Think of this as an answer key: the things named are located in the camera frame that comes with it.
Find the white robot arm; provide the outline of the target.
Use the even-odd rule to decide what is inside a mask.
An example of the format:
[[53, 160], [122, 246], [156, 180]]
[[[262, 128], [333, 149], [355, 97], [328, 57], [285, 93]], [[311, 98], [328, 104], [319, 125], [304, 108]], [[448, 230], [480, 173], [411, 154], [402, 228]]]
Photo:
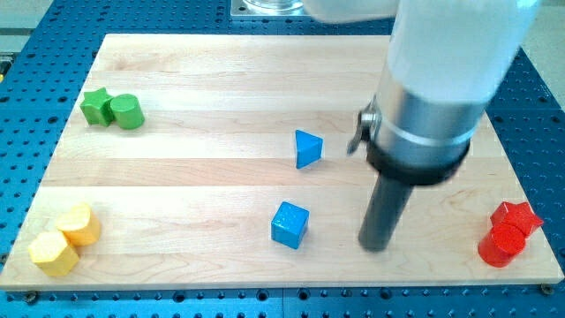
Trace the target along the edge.
[[450, 178], [535, 19], [529, 0], [306, 0], [324, 23], [393, 18], [386, 62], [349, 142], [378, 171], [358, 234], [384, 250], [415, 186]]

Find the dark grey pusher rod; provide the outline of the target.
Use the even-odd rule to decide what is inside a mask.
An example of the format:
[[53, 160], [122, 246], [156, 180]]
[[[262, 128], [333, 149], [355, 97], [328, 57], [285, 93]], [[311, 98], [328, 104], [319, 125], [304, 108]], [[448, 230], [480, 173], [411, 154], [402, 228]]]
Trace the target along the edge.
[[364, 250], [381, 252], [388, 247], [412, 190], [412, 185], [378, 176], [358, 234]]

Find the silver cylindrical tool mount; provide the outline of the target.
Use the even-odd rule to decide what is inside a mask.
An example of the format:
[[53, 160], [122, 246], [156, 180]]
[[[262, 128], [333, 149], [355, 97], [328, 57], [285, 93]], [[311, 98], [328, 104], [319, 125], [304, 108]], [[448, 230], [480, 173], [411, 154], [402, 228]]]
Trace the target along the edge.
[[484, 103], [429, 102], [384, 66], [372, 100], [358, 113], [347, 154], [364, 142], [366, 161], [383, 177], [410, 186], [439, 184], [460, 167], [485, 108]]

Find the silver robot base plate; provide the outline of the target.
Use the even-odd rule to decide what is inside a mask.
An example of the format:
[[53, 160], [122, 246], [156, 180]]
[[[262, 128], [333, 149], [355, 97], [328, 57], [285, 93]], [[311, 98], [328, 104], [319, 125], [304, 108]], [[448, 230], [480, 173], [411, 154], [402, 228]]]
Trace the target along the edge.
[[304, 16], [301, 0], [231, 0], [232, 17], [286, 17]]

